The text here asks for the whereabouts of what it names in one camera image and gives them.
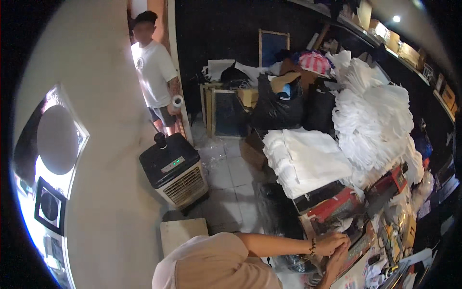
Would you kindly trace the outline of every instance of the black cap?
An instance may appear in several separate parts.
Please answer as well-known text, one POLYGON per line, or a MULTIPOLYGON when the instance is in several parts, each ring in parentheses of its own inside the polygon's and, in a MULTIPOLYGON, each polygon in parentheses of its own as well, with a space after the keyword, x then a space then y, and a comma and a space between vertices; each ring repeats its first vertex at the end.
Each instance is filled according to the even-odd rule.
POLYGON ((135 27, 139 22, 147 21, 151 22, 152 24, 156 24, 157 14, 152 11, 144 11, 143 13, 136 16, 133 20, 133 27, 135 27))

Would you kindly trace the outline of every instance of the evaporative air cooler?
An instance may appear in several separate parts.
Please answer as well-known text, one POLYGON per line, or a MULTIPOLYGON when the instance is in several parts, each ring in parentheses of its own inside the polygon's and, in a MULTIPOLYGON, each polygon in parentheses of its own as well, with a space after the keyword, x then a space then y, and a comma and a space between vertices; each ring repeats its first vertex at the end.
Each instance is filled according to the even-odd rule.
POLYGON ((179 133, 157 133, 154 140, 156 144, 141 154, 141 165, 153 188, 183 210, 208 191, 199 153, 179 133))

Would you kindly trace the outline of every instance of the pile of white fabric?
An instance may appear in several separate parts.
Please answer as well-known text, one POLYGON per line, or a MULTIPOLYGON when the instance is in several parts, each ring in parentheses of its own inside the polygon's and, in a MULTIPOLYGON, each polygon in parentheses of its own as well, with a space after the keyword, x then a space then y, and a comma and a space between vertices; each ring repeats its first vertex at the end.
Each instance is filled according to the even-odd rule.
POLYGON ((320 131, 271 130, 263 143, 268 165, 290 199, 352 174, 337 142, 320 131))
POLYGON ((335 97, 332 112, 339 146, 353 165, 353 175, 345 182, 364 189, 404 161, 409 167, 408 182, 420 182, 422 156, 409 135, 414 123, 407 90, 384 85, 374 78, 376 70, 360 59, 348 63, 351 54, 339 55, 327 57, 345 88, 335 97))

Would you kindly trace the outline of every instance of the black picture frame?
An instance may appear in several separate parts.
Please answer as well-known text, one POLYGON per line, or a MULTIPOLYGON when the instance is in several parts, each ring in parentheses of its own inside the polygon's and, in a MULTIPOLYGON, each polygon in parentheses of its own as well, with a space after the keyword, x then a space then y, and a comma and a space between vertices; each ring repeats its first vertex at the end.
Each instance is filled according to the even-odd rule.
POLYGON ((60 194, 55 188, 53 188, 47 181, 45 181, 42 177, 38 178, 37 182, 37 189, 36 189, 36 198, 35 198, 35 210, 34 210, 34 218, 39 221, 42 225, 46 228, 50 229, 51 231, 64 236, 64 213, 66 210, 66 197, 60 194), (39 215, 40 212, 40 201, 42 199, 42 189, 46 189, 52 196, 60 200, 60 213, 59 213, 59 227, 48 222, 46 219, 42 218, 39 215))

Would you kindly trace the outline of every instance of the hand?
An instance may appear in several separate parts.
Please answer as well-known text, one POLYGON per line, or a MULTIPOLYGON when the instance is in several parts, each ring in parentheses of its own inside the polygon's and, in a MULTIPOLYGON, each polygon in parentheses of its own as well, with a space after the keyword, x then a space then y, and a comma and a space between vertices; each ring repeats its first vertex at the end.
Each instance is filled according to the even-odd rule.
POLYGON ((326 274, 324 275, 327 283, 332 284, 337 275, 340 273, 340 268, 347 259, 348 248, 350 245, 351 242, 348 240, 347 243, 343 243, 335 250, 334 254, 330 256, 326 264, 326 274))
POLYGON ((170 113, 171 116, 181 114, 181 109, 175 110, 175 107, 173 106, 173 104, 169 104, 167 106, 167 111, 168 111, 168 113, 170 113))
POLYGON ((350 238, 347 235, 337 232, 325 233, 316 237, 315 254, 319 256, 331 256, 343 244, 350 244, 350 238))

